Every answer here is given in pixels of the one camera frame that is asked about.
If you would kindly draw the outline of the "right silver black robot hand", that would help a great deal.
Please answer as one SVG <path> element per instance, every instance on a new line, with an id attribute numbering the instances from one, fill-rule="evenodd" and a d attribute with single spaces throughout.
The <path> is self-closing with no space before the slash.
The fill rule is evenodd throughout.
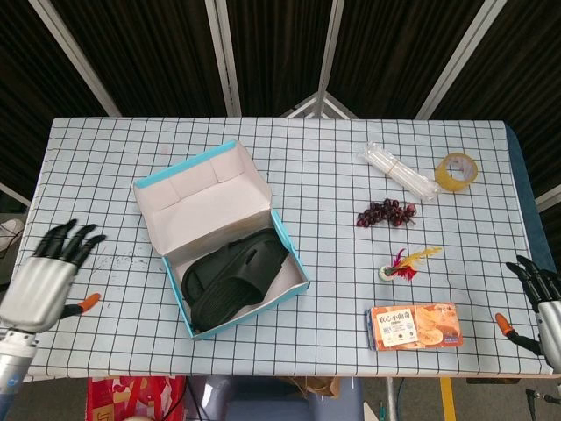
<path id="1" fill-rule="evenodd" d="M 512 343 L 543 356 L 556 374 L 560 373 L 560 274 L 539 268 L 532 260 L 517 255 L 516 263 L 507 262 L 507 268 L 521 282 L 522 289 L 535 312 L 539 340 L 525 337 L 516 332 L 508 320 L 500 313 L 495 321 L 501 333 Z"/>

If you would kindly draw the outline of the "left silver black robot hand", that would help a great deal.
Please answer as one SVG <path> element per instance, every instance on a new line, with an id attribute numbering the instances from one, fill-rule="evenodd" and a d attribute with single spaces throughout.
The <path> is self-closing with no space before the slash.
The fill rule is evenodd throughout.
<path id="1" fill-rule="evenodd" d="M 33 255 L 25 260 L 12 278 L 1 302 L 1 323 L 21 332 L 40 333 L 58 320 L 80 316 L 101 299 L 94 293 L 79 303 L 67 304 L 74 279 L 90 252 L 106 236 L 87 235 L 97 228 L 90 224 L 68 237 L 77 221 L 55 226 L 42 238 Z"/>

